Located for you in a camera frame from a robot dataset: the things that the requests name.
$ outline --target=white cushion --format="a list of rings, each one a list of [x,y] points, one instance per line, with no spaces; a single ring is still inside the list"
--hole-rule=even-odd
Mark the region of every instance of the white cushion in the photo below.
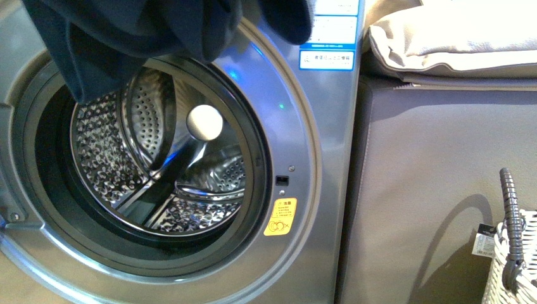
[[[394,72],[537,77],[537,1],[453,1],[392,13],[369,28]]]

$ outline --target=yellow warning label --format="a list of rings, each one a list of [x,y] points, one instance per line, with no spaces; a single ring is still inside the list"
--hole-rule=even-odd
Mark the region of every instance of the yellow warning label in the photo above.
[[[264,235],[282,236],[291,231],[294,213],[296,211],[296,198],[280,198],[274,202],[274,209],[270,216]]]

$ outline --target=dark blue cloth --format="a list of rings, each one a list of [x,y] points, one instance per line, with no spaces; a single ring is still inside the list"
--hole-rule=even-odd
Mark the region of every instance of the dark blue cloth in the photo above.
[[[213,61],[242,17],[241,0],[23,0],[74,98],[123,87],[147,58]],[[259,0],[267,23],[293,44],[312,32],[308,0]]]

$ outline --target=gray basket handle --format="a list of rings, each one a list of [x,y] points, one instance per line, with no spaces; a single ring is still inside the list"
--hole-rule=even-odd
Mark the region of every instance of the gray basket handle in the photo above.
[[[511,290],[513,294],[516,294],[516,278],[522,271],[522,264],[524,263],[522,250],[524,219],[520,213],[515,184],[509,169],[503,168],[500,170],[500,181],[503,192],[503,209],[505,210],[503,224],[507,227],[507,236],[509,237],[509,254],[503,269],[502,282],[507,290]]]

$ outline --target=silver washing machine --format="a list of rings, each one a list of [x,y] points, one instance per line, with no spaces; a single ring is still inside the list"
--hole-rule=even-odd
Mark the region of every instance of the silver washing machine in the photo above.
[[[302,46],[248,1],[211,65],[154,58],[84,106],[21,4],[0,8],[0,248],[11,262],[76,303],[334,301],[358,0],[317,1]],[[20,274],[0,276],[7,286]],[[20,280],[1,302],[25,302]]]

